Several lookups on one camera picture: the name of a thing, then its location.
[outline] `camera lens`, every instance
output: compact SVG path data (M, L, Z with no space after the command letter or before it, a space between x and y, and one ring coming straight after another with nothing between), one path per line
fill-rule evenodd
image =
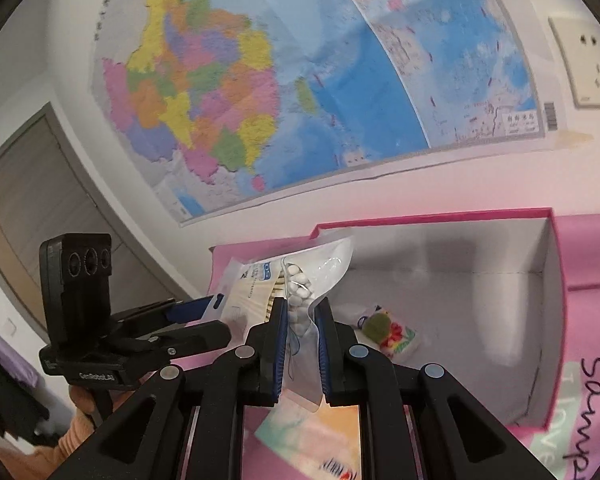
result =
M72 253L69 256L69 275L72 278L75 278L78 274L80 274L80 256L78 253Z
M84 270L90 276L93 276L98 270L98 253L93 248L89 249L84 255Z
M108 249L103 249L100 253L100 265L103 269L109 269L111 265L111 254Z

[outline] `purple cloth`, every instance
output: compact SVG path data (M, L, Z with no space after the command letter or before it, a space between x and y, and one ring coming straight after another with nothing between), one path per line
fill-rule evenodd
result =
M0 337L0 366L17 381L25 383L31 388L38 384L40 376L36 369L31 366L20 354Z

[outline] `metal screw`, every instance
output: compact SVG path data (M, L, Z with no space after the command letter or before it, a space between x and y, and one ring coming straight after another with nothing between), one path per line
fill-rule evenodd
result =
M424 367L424 373L432 379L439 379L445 374L445 369L440 365L430 364Z
M353 357L363 358L369 355L369 348L362 345L353 345L349 348L349 353Z
M175 379L180 374L180 370L178 370L175 366L165 366L162 370L160 370L160 377L167 381L171 381Z
M235 354L240 359L248 359L249 357L252 357L255 353L256 351L248 345L238 346L238 348L235 349Z

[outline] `wall socket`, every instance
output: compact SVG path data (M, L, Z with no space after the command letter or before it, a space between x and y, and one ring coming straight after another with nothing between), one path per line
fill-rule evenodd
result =
M600 108L600 25L557 16L549 23L567 66L576 106Z

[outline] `wall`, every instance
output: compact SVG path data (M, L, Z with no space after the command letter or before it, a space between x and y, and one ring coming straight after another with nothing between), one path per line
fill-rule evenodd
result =
M589 16L580 0L532 0L554 56L548 27L554 12ZM576 111L564 66L560 80L572 130L594 136L578 148L472 160L317 190L179 228L126 158L90 93L93 32L102 0L52 0L49 71L65 120L104 195L133 219L132 231L151 240L185 288L204 292L208 248L216 244L307 234L316 222L352 218L552 206L559 214L600 212L600 111ZM173 274L177 269L179 276Z
M46 71L46 14L49 0L25 0L0 32L0 147L52 94ZM8 329L10 323L15 332ZM67 427L72 416L66 381L46 377L38 361L44 342L32 330L0 286L0 335L43 377L36 395L49 407L56 428Z

